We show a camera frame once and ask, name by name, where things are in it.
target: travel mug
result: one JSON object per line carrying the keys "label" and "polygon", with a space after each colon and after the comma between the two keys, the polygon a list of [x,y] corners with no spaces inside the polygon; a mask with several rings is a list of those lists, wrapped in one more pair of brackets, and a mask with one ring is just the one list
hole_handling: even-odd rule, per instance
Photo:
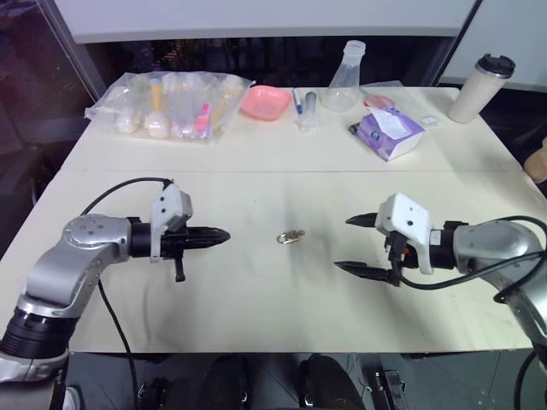
{"label": "travel mug", "polygon": [[515,62],[506,56],[485,54],[475,64],[448,116],[455,122],[468,123],[503,87],[515,71]]}

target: purple box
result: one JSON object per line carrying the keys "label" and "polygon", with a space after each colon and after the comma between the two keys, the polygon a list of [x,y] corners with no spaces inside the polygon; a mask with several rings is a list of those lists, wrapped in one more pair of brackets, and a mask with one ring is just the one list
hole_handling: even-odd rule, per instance
{"label": "purple box", "polygon": [[357,136],[386,161],[412,150],[425,131],[396,108],[370,111],[362,118]]}

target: pink dish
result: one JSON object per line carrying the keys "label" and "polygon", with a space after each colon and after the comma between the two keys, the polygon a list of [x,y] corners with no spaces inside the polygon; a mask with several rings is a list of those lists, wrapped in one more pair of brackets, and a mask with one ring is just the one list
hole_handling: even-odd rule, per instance
{"label": "pink dish", "polygon": [[268,85],[252,87],[243,100],[241,109],[251,117],[261,120],[277,120],[291,103],[291,94]]}

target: blue pen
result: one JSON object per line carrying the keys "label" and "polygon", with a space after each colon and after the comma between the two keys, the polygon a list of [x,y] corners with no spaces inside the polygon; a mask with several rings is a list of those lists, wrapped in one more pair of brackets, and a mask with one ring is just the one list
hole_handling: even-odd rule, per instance
{"label": "blue pen", "polygon": [[300,102],[300,96],[296,88],[292,89],[292,95],[294,96],[294,105],[297,107],[298,114],[302,113],[302,103]]}

